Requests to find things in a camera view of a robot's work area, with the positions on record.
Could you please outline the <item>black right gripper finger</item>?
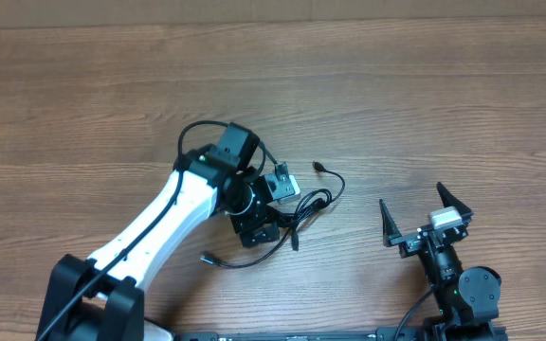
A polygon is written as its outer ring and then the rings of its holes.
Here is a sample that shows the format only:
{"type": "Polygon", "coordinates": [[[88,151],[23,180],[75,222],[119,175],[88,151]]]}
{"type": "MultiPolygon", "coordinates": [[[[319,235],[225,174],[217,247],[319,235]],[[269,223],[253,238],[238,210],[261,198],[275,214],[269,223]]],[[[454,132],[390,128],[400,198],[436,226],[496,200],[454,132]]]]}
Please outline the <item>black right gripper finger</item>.
{"type": "Polygon", "coordinates": [[[464,204],[461,200],[455,197],[442,182],[436,184],[436,189],[444,207],[453,206],[463,219],[470,219],[473,216],[473,211],[470,207],[464,204]]]}
{"type": "Polygon", "coordinates": [[[379,200],[379,207],[382,216],[383,245],[386,247],[394,246],[396,240],[401,238],[402,235],[383,199],[379,200]]]}

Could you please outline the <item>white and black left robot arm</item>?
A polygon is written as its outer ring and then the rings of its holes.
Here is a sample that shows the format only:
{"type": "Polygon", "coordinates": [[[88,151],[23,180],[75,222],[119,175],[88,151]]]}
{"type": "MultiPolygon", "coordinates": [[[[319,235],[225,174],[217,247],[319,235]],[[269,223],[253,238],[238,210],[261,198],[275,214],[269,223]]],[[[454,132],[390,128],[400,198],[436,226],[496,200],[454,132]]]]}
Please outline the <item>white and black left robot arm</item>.
{"type": "Polygon", "coordinates": [[[176,247],[217,209],[247,213],[260,174],[249,163],[264,143],[227,123],[216,144],[179,153],[155,199],[112,241],[53,267],[36,334],[44,340],[172,340],[145,317],[145,293],[176,247]]]}

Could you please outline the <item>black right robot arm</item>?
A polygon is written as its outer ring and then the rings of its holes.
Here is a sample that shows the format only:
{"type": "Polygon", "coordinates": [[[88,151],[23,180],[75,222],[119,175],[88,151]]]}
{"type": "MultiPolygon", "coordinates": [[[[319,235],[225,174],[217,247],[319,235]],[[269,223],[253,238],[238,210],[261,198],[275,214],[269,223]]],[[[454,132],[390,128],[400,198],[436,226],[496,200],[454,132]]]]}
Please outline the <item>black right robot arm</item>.
{"type": "Polygon", "coordinates": [[[486,266],[463,269],[454,244],[468,236],[473,211],[437,183],[443,207],[428,214],[428,223],[413,233],[399,231],[384,201],[379,202],[383,244],[396,246],[401,258],[416,256],[424,267],[428,291],[395,328],[379,328],[390,340],[507,341],[499,317],[501,276],[486,266]]]}

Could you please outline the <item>cardboard back panel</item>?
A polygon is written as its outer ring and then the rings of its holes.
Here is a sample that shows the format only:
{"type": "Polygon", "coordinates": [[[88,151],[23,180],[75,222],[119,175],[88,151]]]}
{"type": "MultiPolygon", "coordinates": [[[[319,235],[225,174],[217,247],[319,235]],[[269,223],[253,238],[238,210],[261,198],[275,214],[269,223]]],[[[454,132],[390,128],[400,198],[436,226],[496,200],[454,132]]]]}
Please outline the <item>cardboard back panel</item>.
{"type": "Polygon", "coordinates": [[[546,0],[0,0],[0,28],[546,16],[546,0]]]}

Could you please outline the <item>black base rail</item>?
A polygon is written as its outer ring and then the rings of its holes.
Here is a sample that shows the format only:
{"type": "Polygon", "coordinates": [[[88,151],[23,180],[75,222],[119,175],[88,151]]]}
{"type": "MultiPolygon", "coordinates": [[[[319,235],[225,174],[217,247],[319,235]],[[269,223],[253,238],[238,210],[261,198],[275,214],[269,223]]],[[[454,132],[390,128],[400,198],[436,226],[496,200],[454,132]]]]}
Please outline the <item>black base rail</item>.
{"type": "Polygon", "coordinates": [[[185,332],[178,333],[173,341],[508,341],[505,328],[494,328],[493,331],[478,331],[473,328],[463,328],[448,331],[445,336],[434,335],[422,327],[403,327],[396,334],[395,327],[379,327],[374,331],[351,332],[255,332],[227,333],[216,332],[185,332]]]}

